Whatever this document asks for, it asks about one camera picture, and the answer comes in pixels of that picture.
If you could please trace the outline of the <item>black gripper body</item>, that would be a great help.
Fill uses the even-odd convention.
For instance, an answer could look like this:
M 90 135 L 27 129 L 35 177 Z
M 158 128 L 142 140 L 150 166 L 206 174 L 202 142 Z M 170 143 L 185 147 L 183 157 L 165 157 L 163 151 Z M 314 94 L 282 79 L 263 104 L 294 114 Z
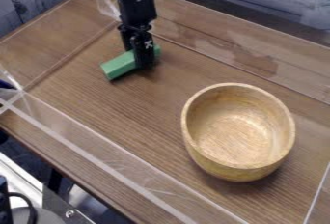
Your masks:
M 118 0 L 122 25 L 119 30 L 127 42 L 132 35 L 147 32 L 158 18 L 155 0 Z

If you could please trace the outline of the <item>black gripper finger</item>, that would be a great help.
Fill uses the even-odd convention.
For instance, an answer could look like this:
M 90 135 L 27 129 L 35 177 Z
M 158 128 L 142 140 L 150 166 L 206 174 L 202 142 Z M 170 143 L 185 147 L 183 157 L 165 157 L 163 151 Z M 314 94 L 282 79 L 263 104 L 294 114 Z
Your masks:
M 155 44 L 149 32 L 137 33 L 130 39 L 135 64 L 139 69 L 150 68 L 155 61 Z
M 131 32 L 122 32 L 120 35 L 122 35 L 122 41 L 123 41 L 124 49 L 126 49 L 126 51 L 131 51 L 132 50 L 132 45 L 131 45 L 132 33 Z

